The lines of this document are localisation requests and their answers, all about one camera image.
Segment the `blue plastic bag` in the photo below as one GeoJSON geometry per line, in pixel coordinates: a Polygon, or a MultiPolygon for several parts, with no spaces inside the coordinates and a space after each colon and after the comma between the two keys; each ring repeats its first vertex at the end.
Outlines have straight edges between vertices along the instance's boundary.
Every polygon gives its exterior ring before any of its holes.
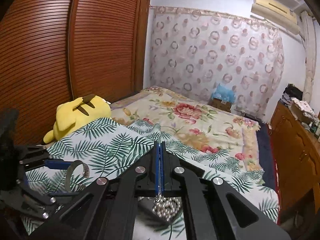
{"type": "Polygon", "coordinates": [[[232,90],[229,90],[219,84],[216,91],[212,93],[211,98],[217,98],[222,101],[234,103],[236,100],[236,95],[232,90]]]}

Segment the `wooden wardrobe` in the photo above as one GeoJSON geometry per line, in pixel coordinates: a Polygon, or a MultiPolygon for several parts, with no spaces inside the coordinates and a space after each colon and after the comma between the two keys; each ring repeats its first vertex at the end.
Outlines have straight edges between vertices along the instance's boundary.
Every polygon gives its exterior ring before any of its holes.
{"type": "Polygon", "coordinates": [[[41,142],[59,104],[135,91],[140,3],[14,0],[0,22],[0,109],[20,111],[17,144],[41,142]]]}
{"type": "Polygon", "coordinates": [[[294,207],[313,191],[315,214],[320,208],[320,144],[278,102],[271,119],[271,139],[277,162],[281,212],[294,207]]]}

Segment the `bed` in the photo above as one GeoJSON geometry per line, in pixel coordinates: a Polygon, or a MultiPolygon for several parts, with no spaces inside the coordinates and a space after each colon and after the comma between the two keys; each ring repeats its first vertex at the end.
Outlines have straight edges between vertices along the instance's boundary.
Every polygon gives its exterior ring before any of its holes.
{"type": "MultiPolygon", "coordinates": [[[[55,158],[80,159],[89,165],[90,178],[83,178],[81,169],[75,170],[72,190],[100,176],[116,178],[144,155],[153,141],[165,141],[170,153],[203,169],[203,178],[223,177],[277,222],[278,196],[264,185],[265,172],[259,163],[258,141],[263,141],[257,136],[259,123],[160,87],[144,89],[113,103],[111,109],[112,119],[97,119],[48,148],[55,158]]],[[[64,191],[64,176],[65,171],[45,167],[27,173],[30,187],[41,193],[64,191]]],[[[39,225],[28,218],[23,222],[28,233],[39,225]]],[[[139,214],[133,239],[186,239],[183,214],[170,227],[139,214]]]]}

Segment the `cardboard box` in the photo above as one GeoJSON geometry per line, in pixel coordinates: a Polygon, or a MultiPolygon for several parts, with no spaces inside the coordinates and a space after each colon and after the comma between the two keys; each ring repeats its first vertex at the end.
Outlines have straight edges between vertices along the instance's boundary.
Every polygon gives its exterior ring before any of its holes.
{"type": "Polygon", "coordinates": [[[209,106],[213,106],[213,107],[218,108],[220,110],[223,110],[223,111],[231,113],[230,109],[231,109],[232,103],[226,102],[226,101],[222,101],[222,100],[217,99],[217,98],[212,98],[210,100],[210,102],[209,102],[209,106]]]}
{"type": "Polygon", "coordinates": [[[292,104],[291,111],[298,117],[300,122],[304,122],[306,124],[310,124],[310,122],[312,122],[310,118],[303,115],[303,111],[301,111],[295,103],[292,104]]]}

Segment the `metal screw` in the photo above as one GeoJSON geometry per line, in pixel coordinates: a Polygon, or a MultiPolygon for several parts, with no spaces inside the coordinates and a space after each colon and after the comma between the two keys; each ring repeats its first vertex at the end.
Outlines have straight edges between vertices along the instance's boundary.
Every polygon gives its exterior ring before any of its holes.
{"type": "Polygon", "coordinates": [[[216,185],[221,185],[223,183],[223,179],[221,179],[220,177],[215,177],[212,179],[212,181],[216,185]]]}
{"type": "Polygon", "coordinates": [[[108,180],[105,177],[100,177],[97,179],[97,184],[102,186],[105,185],[108,182],[108,180]]]}
{"type": "Polygon", "coordinates": [[[178,173],[178,174],[182,174],[182,173],[184,173],[184,168],[182,168],[182,167],[175,167],[175,168],[174,168],[174,171],[175,171],[176,173],[178,173]]]}
{"type": "Polygon", "coordinates": [[[49,217],[49,214],[48,214],[47,212],[44,212],[44,213],[42,214],[42,217],[43,217],[44,219],[47,219],[47,218],[49,217]]]}
{"type": "Polygon", "coordinates": [[[138,166],[135,169],[136,173],[144,173],[146,171],[146,168],[143,166],[138,166]]]}

